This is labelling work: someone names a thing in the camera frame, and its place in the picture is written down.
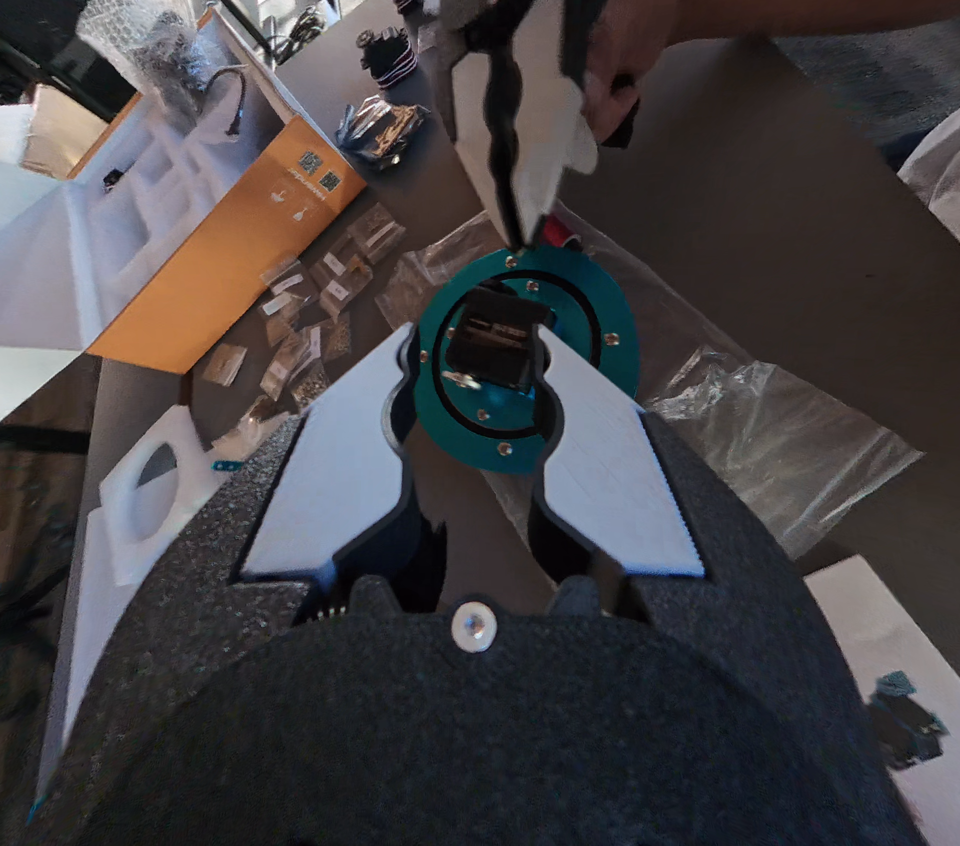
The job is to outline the white foam sheet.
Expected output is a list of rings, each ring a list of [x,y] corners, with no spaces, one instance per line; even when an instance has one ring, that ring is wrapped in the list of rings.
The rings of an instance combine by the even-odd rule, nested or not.
[[[141,581],[119,585],[102,508],[90,511],[68,576],[52,694],[31,812],[51,791],[54,774],[100,658]]]

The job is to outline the black servo motor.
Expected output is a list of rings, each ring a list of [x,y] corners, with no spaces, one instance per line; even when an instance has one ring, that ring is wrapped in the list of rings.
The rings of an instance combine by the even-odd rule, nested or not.
[[[536,329],[554,326],[553,309],[504,285],[480,285],[464,295],[459,312],[443,355],[449,370],[480,384],[528,393]]]

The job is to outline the blue round metal base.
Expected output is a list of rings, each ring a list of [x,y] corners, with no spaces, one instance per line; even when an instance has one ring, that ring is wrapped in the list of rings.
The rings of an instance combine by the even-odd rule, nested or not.
[[[586,254],[550,245],[507,249],[469,263],[431,299],[418,325],[421,366],[416,415],[443,451],[465,465],[528,475],[545,450],[537,391],[518,393],[450,371],[444,354],[463,297],[480,285],[504,285],[553,309],[549,329],[630,397],[641,356],[634,316],[616,281]]]

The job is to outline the white foam piece with hole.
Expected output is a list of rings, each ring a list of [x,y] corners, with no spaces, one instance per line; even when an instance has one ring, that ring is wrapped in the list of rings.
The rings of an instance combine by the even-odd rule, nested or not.
[[[174,469],[140,476],[163,447]],[[100,484],[101,511],[116,585],[139,585],[229,475],[213,468],[189,408],[173,406],[155,421]]]

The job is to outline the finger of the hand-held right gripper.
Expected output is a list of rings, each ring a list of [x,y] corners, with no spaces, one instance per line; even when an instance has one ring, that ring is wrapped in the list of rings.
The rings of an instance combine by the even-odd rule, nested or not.
[[[519,161],[520,66],[509,39],[469,50],[462,30],[435,25],[433,90],[444,129],[486,213],[513,250],[525,244],[514,171]]]
[[[511,122],[518,150],[507,182],[511,206],[502,213],[516,223],[513,247],[534,241],[567,172],[588,175],[598,163],[598,144],[582,111],[584,90],[561,68],[565,2],[533,0],[510,40],[521,83]]]

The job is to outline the orange cardboard box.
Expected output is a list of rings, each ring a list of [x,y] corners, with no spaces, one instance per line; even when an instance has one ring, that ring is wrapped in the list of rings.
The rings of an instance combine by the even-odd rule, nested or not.
[[[134,98],[66,180],[2,165],[2,414],[83,353],[185,373],[366,184],[216,12],[197,124]]]

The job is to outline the printed instruction sheet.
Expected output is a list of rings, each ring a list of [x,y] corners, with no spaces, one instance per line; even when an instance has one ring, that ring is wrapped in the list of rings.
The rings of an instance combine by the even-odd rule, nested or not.
[[[861,556],[809,576],[884,758],[929,844],[959,843],[959,679]]]

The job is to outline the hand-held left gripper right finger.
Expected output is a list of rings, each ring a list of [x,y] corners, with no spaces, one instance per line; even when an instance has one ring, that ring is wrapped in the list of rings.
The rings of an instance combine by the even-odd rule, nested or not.
[[[554,411],[534,475],[546,518],[627,576],[704,578],[640,406],[545,325],[536,329],[537,392]]]

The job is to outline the small brown cardboard box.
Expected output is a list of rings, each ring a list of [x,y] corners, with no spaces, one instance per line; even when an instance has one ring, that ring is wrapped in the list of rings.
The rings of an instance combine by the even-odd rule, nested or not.
[[[108,122],[48,85],[33,89],[31,108],[18,166],[56,180],[68,179]]]

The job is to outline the silver antistatic bag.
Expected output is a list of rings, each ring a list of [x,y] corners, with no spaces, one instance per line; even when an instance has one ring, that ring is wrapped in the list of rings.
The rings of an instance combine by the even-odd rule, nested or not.
[[[359,163],[377,171],[397,166],[430,110],[420,104],[394,104],[383,96],[349,104],[335,132],[337,146]]]

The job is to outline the bubble wrap bundle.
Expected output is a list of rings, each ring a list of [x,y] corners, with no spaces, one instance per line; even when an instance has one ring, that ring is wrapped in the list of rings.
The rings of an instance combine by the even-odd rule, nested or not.
[[[76,32],[172,118],[198,118],[207,61],[189,0],[90,0]]]

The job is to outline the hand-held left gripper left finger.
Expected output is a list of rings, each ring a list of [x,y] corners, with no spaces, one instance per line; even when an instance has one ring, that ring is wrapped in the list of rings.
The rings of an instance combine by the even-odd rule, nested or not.
[[[403,324],[309,409],[240,568],[242,578],[332,578],[414,505],[394,408],[412,406],[415,325]]]

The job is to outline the white foam insert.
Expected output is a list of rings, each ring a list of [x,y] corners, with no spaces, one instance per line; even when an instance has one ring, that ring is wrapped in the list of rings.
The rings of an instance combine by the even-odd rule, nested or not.
[[[83,351],[162,267],[188,247],[249,266],[279,222],[270,192],[244,189],[268,146],[306,110],[218,12],[198,43],[221,73],[201,97],[198,120],[174,126],[137,96],[102,133],[72,178],[2,171],[2,346]]]

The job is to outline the pile of small screw bags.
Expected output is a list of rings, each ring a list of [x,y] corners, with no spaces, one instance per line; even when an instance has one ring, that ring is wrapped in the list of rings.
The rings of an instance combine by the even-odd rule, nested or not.
[[[405,323],[419,323],[446,275],[430,266],[423,249],[438,243],[474,215],[450,202],[427,208],[424,199],[390,202],[384,194],[361,196],[318,236],[293,270],[274,261],[257,284],[264,288],[247,312],[216,339],[191,370],[189,408],[200,438],[211,442],[233,429],[265,392],[272,408],[295,409],[286,385],[296,368],[280,377],[270,365],[289,339],[309,343],[309,330],[346,316],[349,349],[333,362],[338,378]]]

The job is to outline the person's right hand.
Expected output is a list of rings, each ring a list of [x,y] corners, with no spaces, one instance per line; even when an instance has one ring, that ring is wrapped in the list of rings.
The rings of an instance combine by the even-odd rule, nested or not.
[[[643,77],[669,44],[680,0],[606,0],[589,36],[582,112],[608,144],[640,102]]]

